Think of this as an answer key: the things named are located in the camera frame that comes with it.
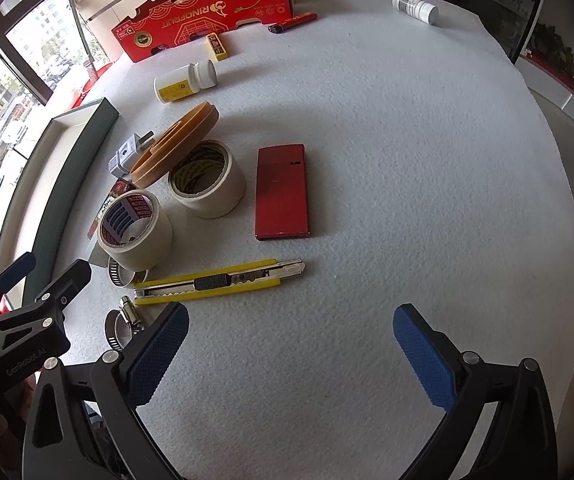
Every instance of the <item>blue gripper pad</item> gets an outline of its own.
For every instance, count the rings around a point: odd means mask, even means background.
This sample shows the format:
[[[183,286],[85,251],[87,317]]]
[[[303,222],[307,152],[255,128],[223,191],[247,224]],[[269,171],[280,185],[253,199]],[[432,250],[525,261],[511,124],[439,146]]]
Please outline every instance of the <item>blue gripper pad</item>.
[[[128,358],[130,346],[143,342],[126,371],[126,399],[131,406],[147,404],[160,384],[176,352],[189,331],[189,314],[185,305],[170,303],[152,325],[138,333],[127,344],[123,355]]]
[[[443,359],[435,333],[410,303],[394,311],[394,336],[434,406],[447,412],[456,402],[454,371]]]
[[[20,280],[26,277],[36,266],[33,253],[23,253],[11,265],[0,272],[0,294],[7,294]]]

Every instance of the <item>table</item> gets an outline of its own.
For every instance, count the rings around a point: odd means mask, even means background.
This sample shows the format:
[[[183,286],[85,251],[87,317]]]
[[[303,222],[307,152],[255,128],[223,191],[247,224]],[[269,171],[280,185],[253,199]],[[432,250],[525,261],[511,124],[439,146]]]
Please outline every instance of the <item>table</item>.
[[[537,359],[558,419],[574,370],[574,201],[518,71],[475,15],[436,4],[430,27],[391,0],[297,0],[319,20],[282,35],[260,25],[222,35],[231,57],[216,65],[215,89],[169,105],[154,97],[154,76],[205,59],[196,41],[138,64],[123,56],[88,95],[121,115],[78,193],[56,272],[84,254],[112,150],[201,100],[219,109],[210,138],[231,148],[247,190],[227,216],[206,220],[166,182],[149,188],[174,228],[150,275],[307,263],[280,287],[187,303],[189,335],[139,408],[183,476],[397,478],[443,415],[393,338],[393,311],[406,302],[487,362]],[[312,237],[258,242],[257,149],[293,142],[306,146]],[[93,267],[65,311],[67,364],[107,349],[103,321],[122,294]]]

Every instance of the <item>yellow utility knife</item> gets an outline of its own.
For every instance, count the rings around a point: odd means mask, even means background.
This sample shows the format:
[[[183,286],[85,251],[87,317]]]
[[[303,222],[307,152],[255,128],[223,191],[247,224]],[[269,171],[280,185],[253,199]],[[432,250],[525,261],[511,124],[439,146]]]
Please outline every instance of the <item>yellow utility knife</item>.
[[[300,276],[304,269],[305,263],[302,260],[287,262],[261,260],[187,276],[136,283],[134,304],[150,305],[170,301],[198,300],[258,290],[280,285],[283,278]]]

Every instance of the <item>wooden lid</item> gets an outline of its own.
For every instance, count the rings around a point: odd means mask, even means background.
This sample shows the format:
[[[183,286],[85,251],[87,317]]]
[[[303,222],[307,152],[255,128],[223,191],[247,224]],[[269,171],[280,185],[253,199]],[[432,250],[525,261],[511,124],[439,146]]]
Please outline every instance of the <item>wooden lid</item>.
[[[205,138],[218,117],[216,107],[205,101],[172,124],[132,168],[134,186],[144,189],[169,173]]]

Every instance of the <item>small yellow box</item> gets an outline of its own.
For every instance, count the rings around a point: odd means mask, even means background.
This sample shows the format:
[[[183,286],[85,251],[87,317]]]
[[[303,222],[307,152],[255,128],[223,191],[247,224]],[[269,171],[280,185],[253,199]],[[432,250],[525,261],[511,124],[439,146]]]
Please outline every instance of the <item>small yellow box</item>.
[[[216,58],[216,61],[222,61],[227,57],[227,51],[225,47],[222,46],[221,38],[218,37],[218,34],[215,32],[207,34],[207,43],[209,43],[209,47],[211,47],[211,52]]]

